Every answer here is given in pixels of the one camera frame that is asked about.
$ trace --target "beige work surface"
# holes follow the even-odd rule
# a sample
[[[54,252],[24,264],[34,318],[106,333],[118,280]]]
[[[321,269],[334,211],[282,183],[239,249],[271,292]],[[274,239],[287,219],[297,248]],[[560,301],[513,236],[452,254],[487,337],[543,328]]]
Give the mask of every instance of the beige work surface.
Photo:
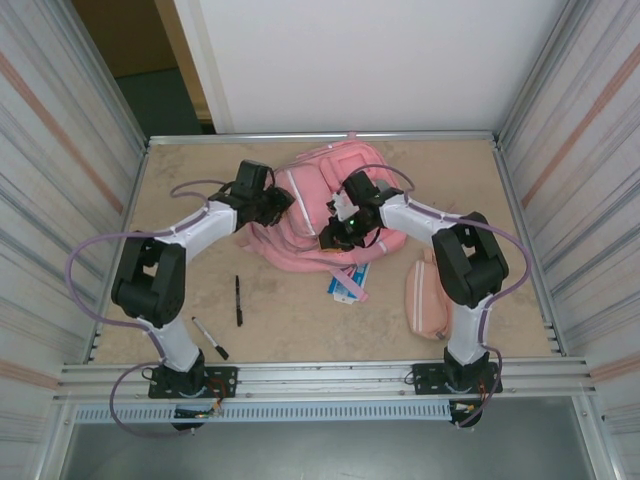
[[[285,164],[320,144],[221,144],[154,146],[140,190],[132,229],[157,230],[190,214],[197,200],[168,196],[189,180],[231,180],[244,158],[273,166]],[[413,197],[435,208],[466,214],[477,210],[493,225],[514,232],[492,152],[486,141],[374,142],[389,164],[416,183]],[[212,193],[211,188],[201,188]],[[209,362],[220,357],[189,320],[197,316],[229,352],[231,362],[366,361],[442,358],[444,341],[409,331],[405,281],[423,244],[405,247],[374,262],[366,283],[367,302],[344,305],[327,294],[331,276],[288,273],[236,245],[237,235],[217,242],[191,263],[183,317]],[[500,242],[511,268],[505,285],[515,282],[524,262],[512,245]],[[241,282],[244,325],[236,326],[235,276]],[[111,318],[125,319],[111,306]],[[507,357],[550,355],[531,284],[497,302],[490,344]],[[98,363],[157,359],[151,342],[135,330],[106,325],[96,352]]]

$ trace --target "robotic arm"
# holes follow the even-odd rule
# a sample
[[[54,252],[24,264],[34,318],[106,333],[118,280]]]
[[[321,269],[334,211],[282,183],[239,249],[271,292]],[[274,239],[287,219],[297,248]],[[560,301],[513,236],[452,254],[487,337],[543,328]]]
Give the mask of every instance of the robotic arm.
[[[265,189],[269,174],[272,182]],[[159,375],[166,390],[190,397],[206,389],[204,355],[180,315],[186,266],[202,250],[248,222],[274,225],[293,201],[286,190],[275,186],[271,168],[244,160],[236,180],[209,197],[204,216],[194,213],[170,227],[166,236],[126,240],[111,299],[162,346],[166,359]]]
[[[444,352],[446,386],[452,392],[469,392],[491,374],[489,352],[478,339],[484,338],[488,326],[488,312],[483,316],[483,311],[502,288],[509,267],[491,232],[453,220],[486,224],[486,218],[477,212],[464,217],[447,214],[396,188],[381,190],[364,171],[349,176],[343,189],[351,205],[343,195],[334,195],[329,203],[334,215],[320,234],[321,247],[363,247],[365,237],[379,228],[399,230],[432,245],[440,281],[454,304],[453,333]]]

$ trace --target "white and blue package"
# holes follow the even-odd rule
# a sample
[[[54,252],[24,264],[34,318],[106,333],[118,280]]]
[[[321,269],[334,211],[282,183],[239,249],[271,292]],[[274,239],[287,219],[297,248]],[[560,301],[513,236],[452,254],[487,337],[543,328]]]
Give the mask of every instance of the white and blue package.
[[[369,273],[369,265],[369,263],[361,265],[349,274],[351,279],[356,282],[360,288],[364,288],[364,283],[366,282],[367,274]],[[327,293],[332,294],[333,299],[336,302],[346,303],[349,305],[358,300],[353,293],[347,290],[344,285],[335,278],[331,279]]]

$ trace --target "pen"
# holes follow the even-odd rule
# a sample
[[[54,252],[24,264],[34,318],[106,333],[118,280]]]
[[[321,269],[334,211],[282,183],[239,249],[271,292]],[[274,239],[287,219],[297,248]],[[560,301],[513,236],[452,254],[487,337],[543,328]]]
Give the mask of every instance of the pen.
[[[236,275],[236,321],[242,326],[242,308],[240,308],[240,277]]]
[[[213,348],[216,349],[216,351],[220,354],[222,359],[226,360],[227,358],[229,358],[229,354],[227,353],[227,351],[224,348],[222,348],[220,345],[218,345],[218,342],[216,342],[211,336],[211,334],[207,332],[206,328],[204,328],[204,325],[200,323],[200,320],[198,320],[196,317],[191,317],[191,320],[193,320],[193,323],[196,324],[196,327],[198,327],[198,330],[202,332],[205,338],[209,340],[209,342],[211,342],[211,345],[213,345]]]

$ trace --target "metal rail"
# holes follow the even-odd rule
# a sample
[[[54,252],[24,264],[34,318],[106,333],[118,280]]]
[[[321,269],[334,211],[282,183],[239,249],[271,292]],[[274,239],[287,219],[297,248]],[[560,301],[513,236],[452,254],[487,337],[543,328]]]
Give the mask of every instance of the metal rail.
[[[439,361],[352,363],[238,364],[236,398],[229,402],[299,402],[341,400],[415,399],[413,386],[405,382],[414,363]],[[129,365],[76,365],[62,371],[54,403],[106,403],[115,380]],[[574,396],[595,394],[589,370],[582,358],[541,357],[506,359],[501,397]],[[118,403],[198,403],[197,399],[150,400],[140,372],[120,385]],[[424,398],[456,399],[463,395]]]
[[[209,145],[215,143],[335,142],[350,137],[367,142],[400,140],[493,140],[488,130],[416,132],[243,133],[222,135],[154,136],[149,145]]]

